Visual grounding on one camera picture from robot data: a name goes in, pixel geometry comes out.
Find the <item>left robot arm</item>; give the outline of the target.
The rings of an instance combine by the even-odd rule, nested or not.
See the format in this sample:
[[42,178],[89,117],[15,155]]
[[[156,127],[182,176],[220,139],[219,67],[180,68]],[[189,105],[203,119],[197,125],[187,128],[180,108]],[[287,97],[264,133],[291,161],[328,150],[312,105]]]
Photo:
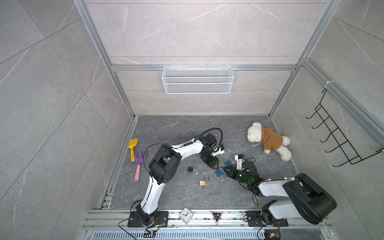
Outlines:
[[225,151],[223,131],[211,128],[191,140],[179,144],[162,144],[149,163],[149,185],[142,201],[137,201],[136,212],[129,220],[138,218],[140,225],[150,226],[156,218],[158,203],[165,185],[175,176],[180,162],[192,155],[199,154],[203,162],[211,169],[219,169],[217,155]]

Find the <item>brass padlock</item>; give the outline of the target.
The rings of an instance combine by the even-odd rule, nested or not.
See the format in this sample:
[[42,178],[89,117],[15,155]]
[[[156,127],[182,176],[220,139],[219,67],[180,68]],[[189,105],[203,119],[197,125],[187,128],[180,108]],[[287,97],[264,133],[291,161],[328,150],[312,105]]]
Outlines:
[[204,189],[207,186],[207,181],[209,181],[209,176],[205,175],[203,180],[200,180],[200,187]]

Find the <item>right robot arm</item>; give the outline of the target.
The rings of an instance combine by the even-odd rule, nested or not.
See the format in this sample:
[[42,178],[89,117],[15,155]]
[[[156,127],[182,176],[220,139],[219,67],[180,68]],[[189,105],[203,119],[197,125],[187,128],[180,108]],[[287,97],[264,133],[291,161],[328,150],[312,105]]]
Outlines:
[[337,208],[336,200],[306,174],[292,178],[262,179],[255,164],[243,161],[241,169],[223,167],[227,176],[249,190],[254,201],[257,197],[281,197],[286,200],[273,200],[262,207],[260,215],[247,214],[250,221],[256,219],[263,225],[271,226],[279,220],[302,218],[317,225]]

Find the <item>blue padlock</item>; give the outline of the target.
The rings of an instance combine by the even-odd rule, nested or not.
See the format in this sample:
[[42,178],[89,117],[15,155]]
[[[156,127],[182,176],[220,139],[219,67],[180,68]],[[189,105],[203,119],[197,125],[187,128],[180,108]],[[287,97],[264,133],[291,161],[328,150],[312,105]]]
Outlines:
[[215,170],[215,175],[219,178],[223,175],[223,172],[220,169]]
[[232,167],[233,166],[232,162],[226,158],[224,158],[224,164],[225,164],[225,167]]

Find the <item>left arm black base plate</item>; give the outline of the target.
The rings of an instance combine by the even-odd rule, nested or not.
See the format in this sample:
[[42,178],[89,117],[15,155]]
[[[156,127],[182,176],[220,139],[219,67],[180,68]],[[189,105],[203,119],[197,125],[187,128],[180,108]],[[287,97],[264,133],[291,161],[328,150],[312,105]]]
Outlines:
[[154,226],[157,223],[168,225],[169,212],[168,211],[155,211],[153,214],[147,215],[142,211],[132,212],[127,227],[138,228],[138,227],[149,227]]

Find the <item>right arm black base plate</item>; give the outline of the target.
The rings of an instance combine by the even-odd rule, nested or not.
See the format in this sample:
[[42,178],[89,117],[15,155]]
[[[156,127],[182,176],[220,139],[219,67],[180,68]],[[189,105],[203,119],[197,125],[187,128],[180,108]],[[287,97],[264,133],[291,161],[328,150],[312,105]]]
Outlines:
[[263,211],[246,211],[243,221],[247,222],[249,227],[288,227],[288,221],[286,219],[276,219],[271,214]]

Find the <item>black padlock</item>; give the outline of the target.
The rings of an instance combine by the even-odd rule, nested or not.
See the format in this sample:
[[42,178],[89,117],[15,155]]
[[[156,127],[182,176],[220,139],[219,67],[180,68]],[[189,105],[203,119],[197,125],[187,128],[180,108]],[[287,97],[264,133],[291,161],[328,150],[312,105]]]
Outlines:
[[198,168],[197,164],[193,164],[192,166],[188,166],[188,168],[187,168],[187,177],[192,175],[197,170],[197,168]]

